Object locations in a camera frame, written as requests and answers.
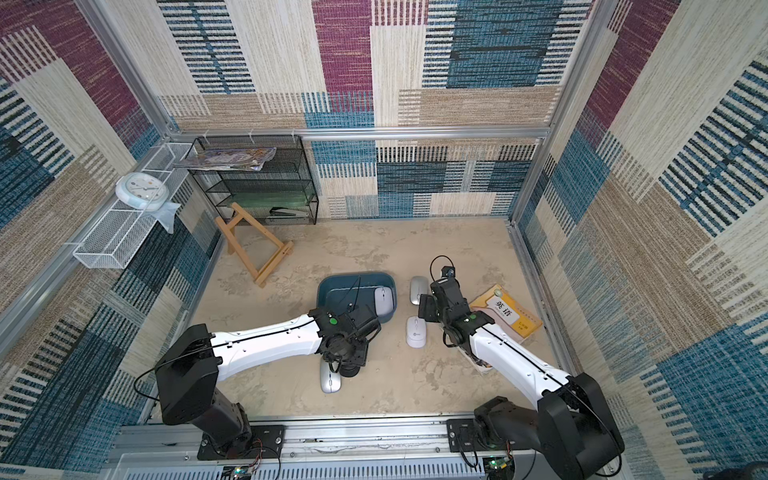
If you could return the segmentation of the teal storage box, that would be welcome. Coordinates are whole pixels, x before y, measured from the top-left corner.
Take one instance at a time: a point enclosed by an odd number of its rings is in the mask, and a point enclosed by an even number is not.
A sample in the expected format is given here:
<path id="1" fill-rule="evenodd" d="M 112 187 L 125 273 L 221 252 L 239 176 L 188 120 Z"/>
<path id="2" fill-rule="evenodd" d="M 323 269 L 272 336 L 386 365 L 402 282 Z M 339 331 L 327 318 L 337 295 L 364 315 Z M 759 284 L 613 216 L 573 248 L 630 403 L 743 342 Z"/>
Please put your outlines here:
<path id="1" fill-rule="evenodd" d="M 397 289 L 394 278 L 385 272 L 345 273 L 326 277 L 317 288 L 316 306 L 324 307 L 334 314 L 351 312 L 356 307 L 368 306 L 374 313 L 374 291 L 377 287 L 390 287 L 393 291 L 395 310 L 379 317 L 384 324 L 389 322 L 397 309 Z"/>

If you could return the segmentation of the white mouse with logo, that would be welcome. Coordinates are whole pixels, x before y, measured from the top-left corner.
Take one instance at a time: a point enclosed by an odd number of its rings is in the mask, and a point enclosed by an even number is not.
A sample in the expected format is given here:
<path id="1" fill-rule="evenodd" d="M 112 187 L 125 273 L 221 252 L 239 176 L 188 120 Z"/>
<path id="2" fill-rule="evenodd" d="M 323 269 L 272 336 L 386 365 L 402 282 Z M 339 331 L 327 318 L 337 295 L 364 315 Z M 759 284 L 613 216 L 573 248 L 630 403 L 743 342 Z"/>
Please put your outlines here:
<path id="1" fill-rule="evenodd" d="M 424 348 L 427 342 L 427 323 L 424 319 L 413 316 L 406 322 L 406 343 L 414 349 Z"/>

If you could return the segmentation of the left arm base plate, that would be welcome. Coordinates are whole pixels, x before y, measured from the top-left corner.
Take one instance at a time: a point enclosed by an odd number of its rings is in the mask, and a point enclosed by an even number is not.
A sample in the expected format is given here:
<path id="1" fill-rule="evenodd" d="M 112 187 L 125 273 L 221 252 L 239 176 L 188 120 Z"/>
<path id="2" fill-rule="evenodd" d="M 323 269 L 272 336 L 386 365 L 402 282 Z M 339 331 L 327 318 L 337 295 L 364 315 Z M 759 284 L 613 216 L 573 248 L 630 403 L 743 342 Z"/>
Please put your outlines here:
<path id="1" fill-rule="evenodd" d="M 252 425 L 249 435 L 217 445 L 203 434 L 197 459 L 200 461 L 277 459 L 285 440 L 286 426 L 281 424 Z"/>

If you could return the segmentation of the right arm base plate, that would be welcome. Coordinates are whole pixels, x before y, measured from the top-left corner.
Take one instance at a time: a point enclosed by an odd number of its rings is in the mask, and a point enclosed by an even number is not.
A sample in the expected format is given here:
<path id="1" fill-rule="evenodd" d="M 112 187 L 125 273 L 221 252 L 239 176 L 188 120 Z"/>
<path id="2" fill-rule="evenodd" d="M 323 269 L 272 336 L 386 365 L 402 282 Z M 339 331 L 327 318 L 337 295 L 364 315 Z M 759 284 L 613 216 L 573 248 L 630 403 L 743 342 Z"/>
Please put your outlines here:
<path id="1" fill-rule="evenodd" d="M 470 418 L 449 419 L 445 422 L 449 450 L 452 453 L 472 453 L 480 451 L 530 450 L 531 446 L 523 441 L 492 440 L 489 433 L 482 433 Z"/>

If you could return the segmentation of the silver grey mouse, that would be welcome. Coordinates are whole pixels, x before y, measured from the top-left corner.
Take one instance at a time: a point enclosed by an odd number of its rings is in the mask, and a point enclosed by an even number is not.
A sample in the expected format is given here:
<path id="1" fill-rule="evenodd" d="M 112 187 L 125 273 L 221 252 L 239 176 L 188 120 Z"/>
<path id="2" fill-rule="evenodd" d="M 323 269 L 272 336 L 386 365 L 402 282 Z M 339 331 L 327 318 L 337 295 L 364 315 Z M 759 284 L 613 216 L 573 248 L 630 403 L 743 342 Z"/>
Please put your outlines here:
<path id="1" fill-rule="evenodd" d="M 430 293 L 430 282 L 425 276 L 414 276 L 410 280 L 410 302 L 418 306 L 422 295 Z"/>
<path id="2" fill-rule="evenodd" d="M 320 362 L 320 385 L 324 394 L 334 394 L 342 387 L 341 375 L 334 371 L 332 365 L 324 360 Z"/>

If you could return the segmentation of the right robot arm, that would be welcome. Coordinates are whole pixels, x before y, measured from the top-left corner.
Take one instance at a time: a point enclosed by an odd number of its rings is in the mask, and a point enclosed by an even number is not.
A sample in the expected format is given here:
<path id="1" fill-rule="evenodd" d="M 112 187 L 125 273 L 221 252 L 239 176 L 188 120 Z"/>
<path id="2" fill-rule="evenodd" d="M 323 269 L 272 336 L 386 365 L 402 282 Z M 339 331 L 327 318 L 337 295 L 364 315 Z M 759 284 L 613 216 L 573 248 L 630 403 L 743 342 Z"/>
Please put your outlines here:
<path id="1" fill-rule="evenodd" d="M 625 443 L 594 378 L 555 368 L 471 309 L 453 277 L 435 280 L 419 315 L 441 325 L 445 344 L 498 371 L 531 403 L 497 396 L 474 411 L 475 438 L 491 449 L 534 450 L 561 479 L 587 479 L 621 459 Z"/>

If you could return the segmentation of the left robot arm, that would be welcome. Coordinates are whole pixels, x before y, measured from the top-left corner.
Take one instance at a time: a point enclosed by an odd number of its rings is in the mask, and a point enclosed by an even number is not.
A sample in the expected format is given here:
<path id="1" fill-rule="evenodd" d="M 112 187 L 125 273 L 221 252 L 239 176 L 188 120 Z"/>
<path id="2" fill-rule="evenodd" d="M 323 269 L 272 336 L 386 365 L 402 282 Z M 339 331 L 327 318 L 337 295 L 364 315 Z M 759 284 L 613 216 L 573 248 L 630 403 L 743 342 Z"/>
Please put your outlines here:
<path id="1" fill-rule="evenodd" d="M 161 419 L 191 424 L 227 458 L 243 458 L 256 440 L 244 408 L 218 389 L 221 380 L 267 363 L 318 355 L 343 377 L 366 365 L 368 345 L 381 331 L 374 310 L 315 308 L 294 319 L 245 331 L 185 330 L 154 366 Z"/>

